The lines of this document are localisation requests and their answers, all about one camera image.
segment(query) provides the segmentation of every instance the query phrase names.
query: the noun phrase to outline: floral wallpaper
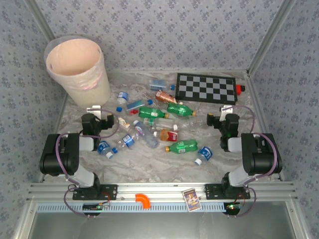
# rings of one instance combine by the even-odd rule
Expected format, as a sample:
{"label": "floral wallpaper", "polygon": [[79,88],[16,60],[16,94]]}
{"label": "floral wallpaper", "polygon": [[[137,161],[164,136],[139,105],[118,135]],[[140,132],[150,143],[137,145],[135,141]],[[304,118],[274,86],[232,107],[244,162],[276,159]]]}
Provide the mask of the floral wallpaper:
{"label": "floral wallpaper", "polygon": [[108,70],[247,69],[282,0],[36,0],[54,34],[95,40]]}
{"label": "floral wallpaper", "polygon": [[64,90],[47,74],[47,45],[23,1],[0,1],[0,238],[13,234]]}
{"label": "floral wallpaper", "polygon": [[294,180],[312,236],[319,238],[319,2],[298,0],[253,76]]}

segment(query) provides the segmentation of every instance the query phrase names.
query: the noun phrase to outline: glass panel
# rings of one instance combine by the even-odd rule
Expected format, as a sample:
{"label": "glass panel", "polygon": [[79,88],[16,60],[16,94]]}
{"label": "glass panel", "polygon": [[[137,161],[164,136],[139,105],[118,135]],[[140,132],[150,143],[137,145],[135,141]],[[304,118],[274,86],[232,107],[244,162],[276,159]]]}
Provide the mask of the glass panel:
{"label": "glass panel", "polygon": [[38,213],[29,239],[294,239],[285,203],[257,203],[247,216],[222,213],[110,213],[86,219]]}

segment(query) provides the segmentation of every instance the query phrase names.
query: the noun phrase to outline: chessboard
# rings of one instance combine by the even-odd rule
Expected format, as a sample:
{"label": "chessboard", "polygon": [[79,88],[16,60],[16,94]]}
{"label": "chessboard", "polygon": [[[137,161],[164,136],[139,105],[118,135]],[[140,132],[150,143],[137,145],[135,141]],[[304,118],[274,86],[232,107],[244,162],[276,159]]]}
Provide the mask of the chessboard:
{"label": "chessboard", "polygon": [[235,105],[236,80],[232,77],[178,73],[175,98],[180,101]]}

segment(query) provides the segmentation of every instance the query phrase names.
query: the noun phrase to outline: trash bin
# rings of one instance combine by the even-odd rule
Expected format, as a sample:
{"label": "trash bin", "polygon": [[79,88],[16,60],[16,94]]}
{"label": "trash bin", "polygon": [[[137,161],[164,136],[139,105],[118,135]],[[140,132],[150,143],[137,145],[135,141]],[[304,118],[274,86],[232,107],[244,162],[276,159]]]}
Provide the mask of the trash bin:
{"label": "trash bin", "polygon": [[94,41],[78,36],[55,39],[46,47],[44,61],[50,76],[78,106],[101,106],[109,99],[104,56]]}

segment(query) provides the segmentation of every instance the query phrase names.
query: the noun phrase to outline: orange pipe fitting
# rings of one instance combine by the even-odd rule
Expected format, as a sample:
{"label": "orange pipe fitting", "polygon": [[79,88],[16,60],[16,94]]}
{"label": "orange pipe fitting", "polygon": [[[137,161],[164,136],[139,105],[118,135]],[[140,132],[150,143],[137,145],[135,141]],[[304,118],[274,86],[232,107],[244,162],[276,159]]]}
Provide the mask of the orange pipe fitting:
{"label": "orange pipe fitting", "polygon": [[149,198],[144,194],[135,194],[135,202],[143,204],[143,209],[150,209],[151,203]]}

